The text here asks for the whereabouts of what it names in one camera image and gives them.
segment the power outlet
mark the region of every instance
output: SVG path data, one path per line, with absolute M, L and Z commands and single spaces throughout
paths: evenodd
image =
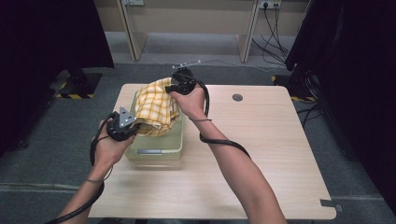
M 144 6 L 144 0 L 122 0 L 125 6 Z
M 277 9 L 280 8 L 281 0 L 261 0 L 260 1 L 260 8 L 264 8 L 264 4 L 267 3 L 267 9 Z

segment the cloth bag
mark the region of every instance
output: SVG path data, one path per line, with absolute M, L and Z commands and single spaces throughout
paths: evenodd
M 137 136 L 161 136 L 172 129 L 180 116 L 177 102 L 165 91 L 170 77 L 157 80 L 134 95 L 131 114 L 141 123 Z

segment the hazard tape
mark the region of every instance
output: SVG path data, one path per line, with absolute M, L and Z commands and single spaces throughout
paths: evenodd
M 274 85 L 279 86 L 276 84 L 276 77 L 271 77 Z M 298 97 L 298 96 L 291 96 L 290 99 L 292 101 L 302 101 L 302 102 L 315 102 L 314 97 Z
M 59 93 L 56 95 L 57 98 L 65 98 L 65 99 L 92 99 L 93 94 L 68 94 L 68 93 Z

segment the floor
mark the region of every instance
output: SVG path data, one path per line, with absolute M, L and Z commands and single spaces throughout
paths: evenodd
M 128 48 L 125 33 L 106 32 L 107 42 L 113 56 L 114 63 L 195 63 L 200 61 L 205 65 L 224 66 L 253 66 L 278 68 L 277 61 L 264 54 L 252 43 L 246 63 L 241 63 L 239 59 L 239 49 L 237 47 L 235 35 L 193 35 L 193 34 L 149 34 L 144 51 L 139 61 L 132 61 Z M 253 39 L 262 46 L 265 45 L 260 35 L 253 36 Z M 290 49 L 293 36 L 281 36 L 280 44 Z M 281 55 L 278 49 L 267 46 L 276 55 Z

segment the person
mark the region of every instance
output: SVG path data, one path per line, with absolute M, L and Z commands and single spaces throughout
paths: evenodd
M 228 140 L 205 116 L 205 96 L 204 90 L 200 86 L 197 85 L 188 95 L 182 95 L 175 91 L 170 94 L 179 104 L 181 111 L 192 120 L 205 138 Z M 100 133 L 99 139 L 106 136 L 105 127 Z M 121 159 L 126 148 L 133 142 L 134 136 L 123 142 L 116 142 L 109 137 L 99 141 L 95 152 L 95 164 L 88 174 L 87 181 L 81 185 L 60 217 L 75 211 L 93 197 L 111 167 Z M 209 147 L 225 180 L 242 204 L 249 223 L 287 223 L 272 188 L 250 157 L 232 146 L 209 144 Z M 90 209 L 87 209 L 65 223 L 86 223 L 89 212 Z

